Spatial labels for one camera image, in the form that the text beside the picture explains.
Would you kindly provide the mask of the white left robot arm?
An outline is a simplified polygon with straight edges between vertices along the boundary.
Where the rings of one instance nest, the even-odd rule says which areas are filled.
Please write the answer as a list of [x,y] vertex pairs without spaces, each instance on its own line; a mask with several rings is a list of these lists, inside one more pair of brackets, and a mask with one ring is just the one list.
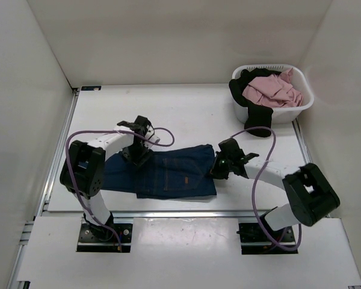
[[143,116],[134,122],[119,122],[112,131],[91,131],[99,134],[94,140],[66,143],[66,160],[60,173],[60,183],[79,201],[90,232],[101,241],[118,238],[114,217],[101,195],[106,161],[121,153],[122,160],[141,167],[153,154],[151,147],[159,142],[155,130]]

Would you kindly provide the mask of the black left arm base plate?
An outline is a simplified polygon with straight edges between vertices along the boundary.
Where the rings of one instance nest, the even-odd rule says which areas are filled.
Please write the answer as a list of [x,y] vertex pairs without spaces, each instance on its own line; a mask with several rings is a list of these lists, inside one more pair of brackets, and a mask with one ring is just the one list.
[[90,226],[82,221],[76,245],[77,252],[129,253],[131,251],[133,223],[114,224],[120,243],[113,233],[107,238],[98,238],[90,231]]

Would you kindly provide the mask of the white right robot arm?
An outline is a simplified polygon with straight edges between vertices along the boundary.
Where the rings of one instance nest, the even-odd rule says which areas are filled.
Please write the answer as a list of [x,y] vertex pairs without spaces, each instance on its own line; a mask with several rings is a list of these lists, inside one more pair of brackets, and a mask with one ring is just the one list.
[[[243,178],[245,188],[234,183],[234,192],[243,195],[255,214],[261,238],[275,243],[280,231],[292,226],[311,227],[337,209],[341,200],[320,168],[314,163],[289,166],[246,154],[234,138],[218,145],[211,175],[220,181],[231,176]],[[284,191],[287,203],[260,214],[256,208],[256,186],[260,183]]]

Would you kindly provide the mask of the dark blue denim trousers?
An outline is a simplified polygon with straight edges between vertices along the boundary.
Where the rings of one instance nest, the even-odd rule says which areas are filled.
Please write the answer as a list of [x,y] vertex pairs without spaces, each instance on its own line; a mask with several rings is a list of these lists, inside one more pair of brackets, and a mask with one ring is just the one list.
[[105,163],[102,189],[134,193],[139,199],[212,197],[217,194],[210,176],[214,160],[209,144],[154,152],[140,168],[115,154]]

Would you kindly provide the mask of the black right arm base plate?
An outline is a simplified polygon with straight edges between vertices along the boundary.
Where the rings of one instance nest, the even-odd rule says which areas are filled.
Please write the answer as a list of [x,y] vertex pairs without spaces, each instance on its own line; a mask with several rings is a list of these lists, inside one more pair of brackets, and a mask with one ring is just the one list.
[[[298,250],[286,251],[273,244],[258,223],[239,223],[236,232],[241,242],[241,253],[243,255],[289,255],[298,254]],[[269,231],[270,235],[281,245],[286,247],[295,246],[295,235],[293,229],[281,229]]]

